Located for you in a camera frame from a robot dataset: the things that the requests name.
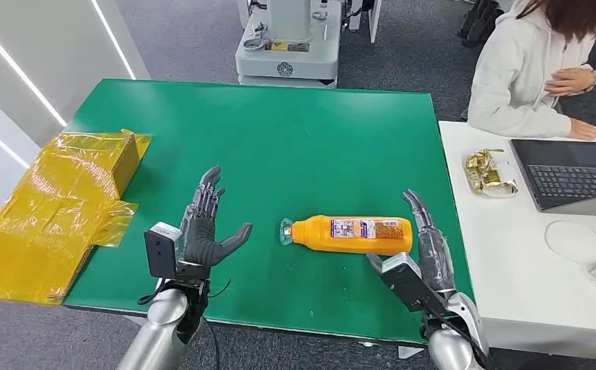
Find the person's right hand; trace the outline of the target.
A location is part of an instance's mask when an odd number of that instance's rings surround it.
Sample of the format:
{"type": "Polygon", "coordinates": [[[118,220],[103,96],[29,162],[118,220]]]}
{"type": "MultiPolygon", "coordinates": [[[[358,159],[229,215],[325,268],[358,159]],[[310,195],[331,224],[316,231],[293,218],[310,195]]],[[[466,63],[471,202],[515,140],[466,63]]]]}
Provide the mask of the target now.
{"type": "Polygon", "coordinates": [[[587,141],[596,140],[596,126],[574,118],[570,118],[570,123],[571,130],[567,135],[568,138],[587,141]]]}

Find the person's left hand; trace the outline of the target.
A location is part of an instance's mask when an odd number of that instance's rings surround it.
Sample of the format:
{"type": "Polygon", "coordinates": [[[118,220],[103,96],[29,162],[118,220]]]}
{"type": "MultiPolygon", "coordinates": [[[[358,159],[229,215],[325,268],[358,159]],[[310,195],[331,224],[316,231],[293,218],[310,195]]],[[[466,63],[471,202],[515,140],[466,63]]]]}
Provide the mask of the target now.
{"type": "Polygon", "coordinates": [[[544,84],[544,91],[553,97],[572,96],[596,84],[596,72],[586,68],[561,69],[544,84]]]}

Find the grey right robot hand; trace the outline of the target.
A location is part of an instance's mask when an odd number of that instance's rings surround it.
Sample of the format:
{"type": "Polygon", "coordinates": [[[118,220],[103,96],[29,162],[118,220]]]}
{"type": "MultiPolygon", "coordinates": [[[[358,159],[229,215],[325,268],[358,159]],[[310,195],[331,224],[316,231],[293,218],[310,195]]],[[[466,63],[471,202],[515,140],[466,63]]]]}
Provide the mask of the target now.
{"type": "Polygon", "coordinates": [[[399,252],[381,260],[374,253],[366,258],[382,282],[408,308],[446,310],[447,301],[457,293],[453,262],[446,238],[436,227],[426,205],[413,190],[402,193],[416,220],[416,249],[418,260],[399,252]]]}

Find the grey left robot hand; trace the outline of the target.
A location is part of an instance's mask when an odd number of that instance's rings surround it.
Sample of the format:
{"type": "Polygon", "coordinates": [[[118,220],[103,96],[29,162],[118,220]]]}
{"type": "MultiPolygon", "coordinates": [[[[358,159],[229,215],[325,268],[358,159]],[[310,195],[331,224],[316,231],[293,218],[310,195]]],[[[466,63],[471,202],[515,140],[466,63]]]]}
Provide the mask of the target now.
{"type": "Polygon", "coordinates": [[[185,208],[180,223],[183,242],[177,267],[177,276],[181,280],[207,280],[211,268],[234,253],[251,236],[253,224],[243,223],[228,238],[215,239],[217,210],[224,193],[223,187],[217,188],[220,178],[219,166],[207,170],[185,208]]]}

